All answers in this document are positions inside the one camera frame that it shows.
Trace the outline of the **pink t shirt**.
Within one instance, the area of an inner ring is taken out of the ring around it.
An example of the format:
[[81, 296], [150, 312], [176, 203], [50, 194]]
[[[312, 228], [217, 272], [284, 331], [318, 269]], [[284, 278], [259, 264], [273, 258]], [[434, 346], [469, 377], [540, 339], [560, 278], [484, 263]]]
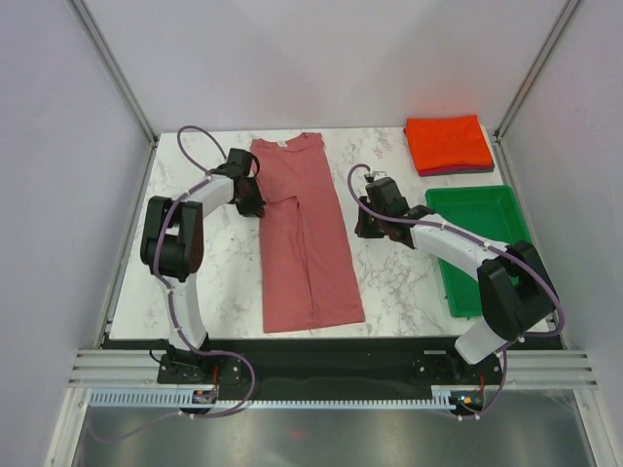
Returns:
[[321, 134], [255, 139], [266, 203], [259, 224], [263, 329], [306, 331], [365, 320], [343, 212]]

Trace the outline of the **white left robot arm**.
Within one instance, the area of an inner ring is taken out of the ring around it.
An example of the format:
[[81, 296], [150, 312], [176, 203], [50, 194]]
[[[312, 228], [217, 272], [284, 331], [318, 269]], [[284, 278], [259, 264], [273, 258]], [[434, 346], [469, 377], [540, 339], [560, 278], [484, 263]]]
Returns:
[[216, 209], [233, 204], [242, 217], [262, 218], [265, 201], [254, 176], [211, 173], [176, 198], [148, 201], [140, 246], [141, 262], [160, 282], [168, 315], [168, 346], [186, 352], [180, 372], [192, 382], [213, 372], [202, 322], [197, 273], [204, 255], [203, 221]]

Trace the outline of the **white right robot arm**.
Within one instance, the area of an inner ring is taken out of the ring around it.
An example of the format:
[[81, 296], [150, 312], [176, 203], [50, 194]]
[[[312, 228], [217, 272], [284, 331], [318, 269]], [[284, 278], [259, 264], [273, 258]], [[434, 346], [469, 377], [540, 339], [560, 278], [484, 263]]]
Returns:
[[457, 338], [457, 352], [446, 358], [452, 380], [471, 381], [480, 373], [482, 360], [532, 337], [536, 323], [563, 311], [546, 274], [513, 255], [509, 245], [470, 233], [428, 209], [419, 219], [409, 219], [377, 213], [362, 200], [357, 203], [374, 220], [384, 222], [385, 230], [407, 226], [414, 248], [461, 269], [478, 283], [482, 317]]

